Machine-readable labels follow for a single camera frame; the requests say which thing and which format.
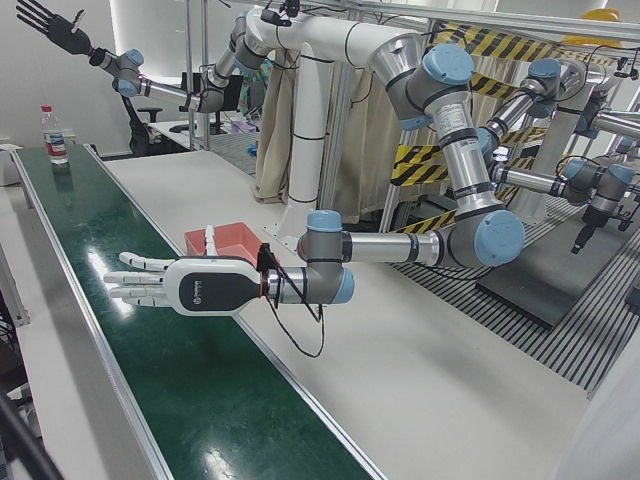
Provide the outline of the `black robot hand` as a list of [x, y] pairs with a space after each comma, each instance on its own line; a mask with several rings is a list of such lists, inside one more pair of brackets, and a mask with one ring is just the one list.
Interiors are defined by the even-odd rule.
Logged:
[[18, 0], [16, 17], [49, 41], [72, 55], [90, 56], [93, 46], [89, 36], [79, 28], [85, 15], [80, 9], [72, 20], [53, 13], [38, 1]]

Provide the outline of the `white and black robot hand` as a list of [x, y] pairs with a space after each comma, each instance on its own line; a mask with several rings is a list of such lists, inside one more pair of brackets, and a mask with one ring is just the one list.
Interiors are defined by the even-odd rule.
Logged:
[[109, 295], [140, 307], [171, 308], [184, 316], [231, 316], [261, 296], [261, 274], [247, 259], [220, 256], [214, 227], [203, 230], [203, 256], [156, 259], [119, 254], [130, 271], [103, 275]]

